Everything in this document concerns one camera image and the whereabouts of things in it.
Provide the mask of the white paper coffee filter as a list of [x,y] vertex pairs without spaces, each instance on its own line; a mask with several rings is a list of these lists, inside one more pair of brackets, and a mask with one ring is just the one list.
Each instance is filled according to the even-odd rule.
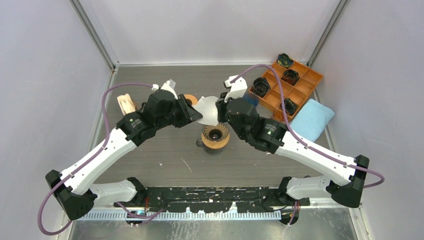
[[197,120],[199,124],[216,126],[218,121],[218,109],[216,96],[201,97],[193,108],[202,115],[202,118]]

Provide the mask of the grey transparent dripper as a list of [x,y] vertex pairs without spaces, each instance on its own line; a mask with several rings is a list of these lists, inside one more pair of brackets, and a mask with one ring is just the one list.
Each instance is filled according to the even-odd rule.
[[217,125],[206,125],[202,128],[202,135],[209,140],[218,140],[224,138],[230,133],[228,126],[225,123],[219,123]]

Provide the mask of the grey glass mug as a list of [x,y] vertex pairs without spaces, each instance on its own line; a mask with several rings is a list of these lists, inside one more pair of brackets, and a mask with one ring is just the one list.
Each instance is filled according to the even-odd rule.
[[203,148],[203,150],[209,155],[218,155],[226,149],[225,146],[219,149],[212,149],[206,146],[200,138],[196,140],[196,146]]

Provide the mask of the wooden ring dripper stand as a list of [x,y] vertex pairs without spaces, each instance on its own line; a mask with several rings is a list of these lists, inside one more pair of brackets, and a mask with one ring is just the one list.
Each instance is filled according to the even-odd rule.
[[218,140],[209,140],[203,134],[201,135],[201,140],[204,146],[212,150],[220,150],[223,149],[230,140],[230,134],[224,136],[224,138],[220,138]]

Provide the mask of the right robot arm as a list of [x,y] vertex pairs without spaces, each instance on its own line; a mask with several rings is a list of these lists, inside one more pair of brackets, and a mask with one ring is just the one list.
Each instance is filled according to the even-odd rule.
[[261,117],[243,98],[228,102],[219,99],[212,106],[217,109],[217,120],[228,123],[240,140],[256,150],[290,158],[322,174],[308,179],[284,177],[277,192],[281,204],[288,206],[303,198],[332,198],[345,207],[359,207],[369,158],[338,154],[292,134],[283,123]]

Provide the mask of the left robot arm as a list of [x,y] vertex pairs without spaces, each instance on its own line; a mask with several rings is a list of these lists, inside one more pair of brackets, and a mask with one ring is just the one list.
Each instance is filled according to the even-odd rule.
[[158,89],[137,109],[129,94],[120,95],[123,118],[96,146],[73,166],[59,172],[51,170],[46,180],[53,195],[70,220],[85,216],[93,207],[115,202],[141,206],[147,190],[135,177],[107,184],[94,181],[125,154],[140,146],[167,126],[184,127],[203,118],[198,104],[183,94]]

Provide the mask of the blue transparent dripper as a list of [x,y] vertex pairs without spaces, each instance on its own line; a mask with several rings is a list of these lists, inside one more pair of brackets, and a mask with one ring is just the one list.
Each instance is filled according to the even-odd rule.
[[260,102],[260,100],[259,100],[259,96],[258,95],[256,95],[255,93],[252,93],[252,92],[246,92],[244,95],[243,95],[243,98],[248,102],[248,103],[250,103],[250,104],[252,104],[252,105],[254,105],[255,107],[257,107],[258,105],[259,105],[259,102]]

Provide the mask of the amber glass cup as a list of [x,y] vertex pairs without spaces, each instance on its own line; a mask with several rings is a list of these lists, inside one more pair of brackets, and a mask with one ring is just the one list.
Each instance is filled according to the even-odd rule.
[[281,123],[285,123],[285,118],[284,118],[284,113],[286,114],[287,120],[290,123],[291,120],[293,119],[290,115],[289,112],[287,110],[282,110],[281,108],[274,108],[273,112],[272,112],[272,119],[279,121]]

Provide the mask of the dark capsule green yellow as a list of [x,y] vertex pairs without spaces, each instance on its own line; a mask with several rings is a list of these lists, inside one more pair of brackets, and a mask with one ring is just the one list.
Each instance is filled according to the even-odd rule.
[[295,61],[286,53],[277,56],[276,63],[286,69],[290,68]]

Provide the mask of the orange compartment tray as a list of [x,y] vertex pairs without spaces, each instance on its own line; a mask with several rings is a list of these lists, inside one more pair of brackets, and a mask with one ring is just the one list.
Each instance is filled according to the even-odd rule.
[[[319,85],[319,83],[323,79],[323,75],[297,61],[294,61],[293,65],[290,68],[282,67],[278,65],[276,61],[272,63],[271,66],[276,71],[277,76],[281,81],[282,89],[279,88],[279,84],[273,72],[267,69],[260,77],[264,77],[267,79],[270,85],[270,90],[263,98],[259,97],[259,104],[265,107],[266,109],[270,110],[271,112],[273,112],[274,108],[281,109],[281,93],[283,93],[284,98],[290,98],[298,105],[296,113],[294,114],[294,116],[291,116],[292,118],[294,118],[295,115],[302,108],[302,106],[310,98],[311,94],[316,89],[316,87]],[[284,71],[288,69],[297,71],[300,76],[299,81],[294,86],[282,80],[282,75]],[[248,89],[248,91],[251,93],[253,93],[252,86],[253,84]]]

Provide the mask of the light blue cloth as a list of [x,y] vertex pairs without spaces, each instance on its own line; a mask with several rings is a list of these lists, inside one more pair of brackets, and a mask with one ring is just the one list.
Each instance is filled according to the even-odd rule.
[[315,142],[325,130],[335,112],[314,99],[309,99],[290,122],[300,136]]

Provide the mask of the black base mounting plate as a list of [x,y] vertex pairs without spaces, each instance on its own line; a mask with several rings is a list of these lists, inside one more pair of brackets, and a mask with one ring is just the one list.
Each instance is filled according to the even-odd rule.
[[120,201],[126,208],[164,209],[170,213],[226,213],[235,205],[238,213],[268,213],[274,208],[290,210],[295,201],[270,187],[148,187],[135,200]]

